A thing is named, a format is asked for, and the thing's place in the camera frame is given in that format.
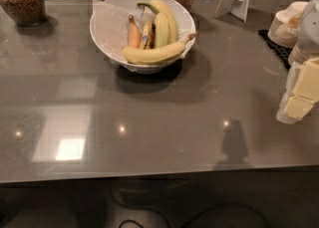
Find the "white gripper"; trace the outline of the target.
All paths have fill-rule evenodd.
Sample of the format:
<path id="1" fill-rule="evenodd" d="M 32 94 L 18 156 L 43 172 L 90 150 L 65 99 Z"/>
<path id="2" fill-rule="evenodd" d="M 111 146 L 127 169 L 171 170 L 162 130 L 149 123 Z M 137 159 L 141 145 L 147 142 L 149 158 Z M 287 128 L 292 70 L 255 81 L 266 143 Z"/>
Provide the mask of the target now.
<path id="1" fill-rule="evenodd" d="M 319 101 L 319 58 L 310 59 L 304 64 L 292 64 L 287 76 L 286 92 L 276 114 L 277 120 L 287 124 L 303 120 L 314 107 L 311 101 Z"/>

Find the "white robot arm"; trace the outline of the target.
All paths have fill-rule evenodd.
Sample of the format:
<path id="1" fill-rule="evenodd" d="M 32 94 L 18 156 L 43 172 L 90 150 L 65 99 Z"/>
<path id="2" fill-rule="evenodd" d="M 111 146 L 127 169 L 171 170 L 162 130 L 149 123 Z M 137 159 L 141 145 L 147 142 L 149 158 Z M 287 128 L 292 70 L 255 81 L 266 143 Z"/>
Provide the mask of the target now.
<path id="1" fill-rule="evenodd" d="M 310 0 L 301 14 L 288 63 L 286 92 L 276 118 L 295 124 L 319 103 L 319 0 Z"/>

